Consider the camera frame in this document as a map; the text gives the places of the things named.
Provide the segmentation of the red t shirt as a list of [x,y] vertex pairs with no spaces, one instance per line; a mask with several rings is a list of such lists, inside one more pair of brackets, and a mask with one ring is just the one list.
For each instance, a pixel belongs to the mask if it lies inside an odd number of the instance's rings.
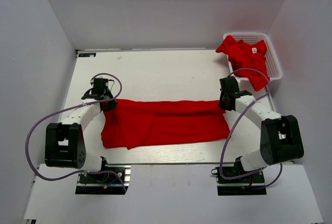
[[105,112],[105,148],[191,144],[225,139],[230,133],[218,101],[139,102],[119,99]]

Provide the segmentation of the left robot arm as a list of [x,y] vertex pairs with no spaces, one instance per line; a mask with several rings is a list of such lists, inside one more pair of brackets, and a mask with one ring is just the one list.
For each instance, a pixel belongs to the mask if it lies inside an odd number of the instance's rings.
[[45,164],[48,167],[68,167],[92,172],[93,178],[104,182],[109,178],[109,168],[104,159],[86,151],[84,130],[101,112],[117,106],[108,87],[111,80],[94,78],[92,88],[81,98],[83,106],[60,123],[50,123],[46,128]]

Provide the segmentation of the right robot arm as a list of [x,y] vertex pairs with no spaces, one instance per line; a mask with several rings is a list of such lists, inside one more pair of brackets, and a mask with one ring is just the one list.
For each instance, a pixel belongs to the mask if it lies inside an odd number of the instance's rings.
[[[222,78],[219,82],[219,108],[236,111],[240,114],[222,149],[219,176],[223,180],[237,179],[245,182],[261,169],[303,157],[304,148],[296,117],[293,115],[284,116],[270,110],[248,91],[241,91],[236,78],[233,76]],[[259,148],[236,158],[231,172],[226,174],[223,171],[226,146],[242,117],[246,117],[260,129]]]

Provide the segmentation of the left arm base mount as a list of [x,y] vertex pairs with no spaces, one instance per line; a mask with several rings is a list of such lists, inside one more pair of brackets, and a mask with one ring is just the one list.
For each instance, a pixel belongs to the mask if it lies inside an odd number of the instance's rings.
[[130,184],[131,166],[130,165],[106,165],[107,171],[113,173],[88,174],[81,173],[76,183],[76,195],[125,195]]

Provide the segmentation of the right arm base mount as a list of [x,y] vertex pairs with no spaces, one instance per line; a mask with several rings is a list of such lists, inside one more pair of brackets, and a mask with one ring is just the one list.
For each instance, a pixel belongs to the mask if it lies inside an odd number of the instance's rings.
[[263,172],[255,173],[249,177],[225,180],[220,175],[219,167],[211,170],[216,177],[218,196],[246,196],[266,195],[265,178]]

